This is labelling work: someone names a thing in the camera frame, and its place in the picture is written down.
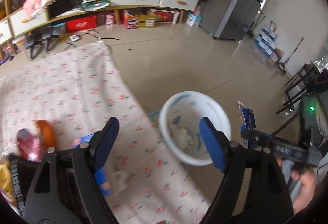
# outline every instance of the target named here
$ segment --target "white tissue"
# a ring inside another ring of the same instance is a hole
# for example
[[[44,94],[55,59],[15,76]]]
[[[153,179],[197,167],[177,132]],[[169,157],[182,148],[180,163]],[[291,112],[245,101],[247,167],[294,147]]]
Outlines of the white tissue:
[[[194,143],[187,130],[182,126],[178,124],[169,124],[169,129],[173,141],[180,149],[185,150],[189,148],[189,145]]]

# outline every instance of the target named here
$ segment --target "tiled floor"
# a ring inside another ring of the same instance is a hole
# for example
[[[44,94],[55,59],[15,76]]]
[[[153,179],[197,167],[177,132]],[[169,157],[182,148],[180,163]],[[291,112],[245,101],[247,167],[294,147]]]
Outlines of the tiled floor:
[[[290,116],[275,113],[284,99],[282,88],[288,76],[282,77],[251,40],[244,40],[239,46],[235,40],[214,40],[201,27],[185,23],[138,30],[114,25],[96,30],[100,32],[95,34],[98,37],[119,39],[105,41],[112,47],[122,77],[147,113],[160,109],[178,92],[202,92],[224,108],[232,126],[232,139],[239,142],[242,140],[238,100],[254,110],[257,128],[263,132],[273,132]],[[90,34],[81,35],[75,44],[81,46],[95,40]],[[66,47],[67,44],[55,44],[50,52],[59,53]],[[0,67],[0,77],[29,63],[26,53],[21,52]],[[296,138],[296,131],[294,121],[279,135]],[[222,174],[209,165],[192,168],[191,175],[205,195],[213,199]],[[235,212],[242,208],[245,186]]]

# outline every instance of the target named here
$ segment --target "orange object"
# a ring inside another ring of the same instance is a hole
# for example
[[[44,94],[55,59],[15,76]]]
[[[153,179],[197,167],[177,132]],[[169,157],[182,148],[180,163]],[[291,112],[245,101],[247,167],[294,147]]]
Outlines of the orange object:
[[[51,125],[46,120],[36,120],[34,124],[40,129],[46,148],[55,147],[55,133]]]

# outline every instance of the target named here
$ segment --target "floral tablecloth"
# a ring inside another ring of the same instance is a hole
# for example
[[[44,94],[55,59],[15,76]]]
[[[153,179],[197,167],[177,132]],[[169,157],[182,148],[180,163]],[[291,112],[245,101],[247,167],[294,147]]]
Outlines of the floral tablecloth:
[[[0,147],[16,151],[18,130],[32,120],[53,124],[58,148],[101,130],[111,116],[120,121],[112,150],[129,186],[106,200],[120,223],[199,223],[209,203],[166,147],[132,96],[103,42],[36,62],[0,80]]]

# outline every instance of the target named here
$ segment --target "blue snack package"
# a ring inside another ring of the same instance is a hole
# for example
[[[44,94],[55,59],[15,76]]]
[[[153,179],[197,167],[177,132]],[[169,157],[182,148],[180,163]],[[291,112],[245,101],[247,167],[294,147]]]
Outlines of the blue snack package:
[[[239,107],[239,115],[243,123],[240,128],[240,132],[244,131],[245,129],[247,130],[255,129],[256,124],[255,124],[253,110],[246,108],[246,106],[240,101],[238,101],[238,107]],[[258,147],[257,144],[253,142],[248,142],[248,140],[245,139],[244,139],[244,144],[248,149],[256,149]]]
[[[92,138],[93,134],[83,136],[81,138],[75,139],[72,142],[72,148],[76,148],[80,143],[82,142],[89,142]],[[108,181],[107,175],[105,173],[105,169],[101,168],[99,169],[95,174],[94,177],[96,179],[96,182],[99,186],[99,189],[103,196],[107,196],[111,193],[110,189],[110,183]]]

